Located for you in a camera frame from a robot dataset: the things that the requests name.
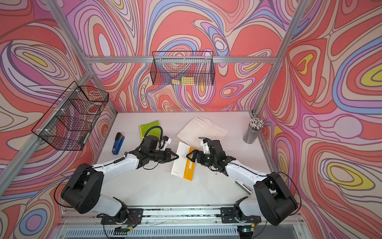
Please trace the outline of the white yellow notebook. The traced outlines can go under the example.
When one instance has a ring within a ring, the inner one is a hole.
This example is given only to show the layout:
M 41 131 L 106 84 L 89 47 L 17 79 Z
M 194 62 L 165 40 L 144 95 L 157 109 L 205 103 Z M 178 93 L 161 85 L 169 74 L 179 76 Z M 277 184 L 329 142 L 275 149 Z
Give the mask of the white yellow notebook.
M 179 156 L 178 159 L 174 160 L 171 174 L 183 178 L 188 181 L 193 180 L 195 163 L 187 158 L 187 155 L 191 153 L 194 148 L 189 145 L 179 142 L 176 154 Z

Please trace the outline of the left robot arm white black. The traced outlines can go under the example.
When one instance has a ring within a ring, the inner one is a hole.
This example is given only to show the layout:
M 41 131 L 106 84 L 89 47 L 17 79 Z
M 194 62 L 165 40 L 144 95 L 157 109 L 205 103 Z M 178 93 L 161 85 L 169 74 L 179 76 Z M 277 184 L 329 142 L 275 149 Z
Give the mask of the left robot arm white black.
M 102 186 L 111 179 L 128 171 L 144 167 L 149 162 L 164 164 L 179 158 L 170 148 L 158 149 L 159 138 L 146 136 L 141 144 L 118 159 L 106 163 L 78 166 L 69 177 L 60 197 L 78 213 L 97 212 L 124 220 L 127 218 L 127 206 L 115 197 L 101 193 Z

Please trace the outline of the white lined notebook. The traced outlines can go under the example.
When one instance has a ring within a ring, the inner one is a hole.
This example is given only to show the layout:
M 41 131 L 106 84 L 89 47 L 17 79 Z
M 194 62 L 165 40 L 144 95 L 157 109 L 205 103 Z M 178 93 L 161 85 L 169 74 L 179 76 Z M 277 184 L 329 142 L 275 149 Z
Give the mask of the white lined notebook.
M 200 137 L 222 140 L 227 133 L 227 130 L 212 123 L 209 119 L 195 117 L 177 134 L 177 137 L 188 145 L 199 145 Z

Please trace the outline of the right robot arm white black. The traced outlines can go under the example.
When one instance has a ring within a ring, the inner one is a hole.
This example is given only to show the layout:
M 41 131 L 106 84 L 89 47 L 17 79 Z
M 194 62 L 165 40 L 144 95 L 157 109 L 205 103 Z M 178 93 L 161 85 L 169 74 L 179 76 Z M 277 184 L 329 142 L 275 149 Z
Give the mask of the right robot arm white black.
M 238 221 L 258 216 L 277 226 L 298 210 L 296 199 L 279 173 L 251 169 L 226 155 L 219 140 L 200 139 L 203 150 L 195 149 L 186 158 L 241 182 L 250 193 L 234 203 L 233 215 Z

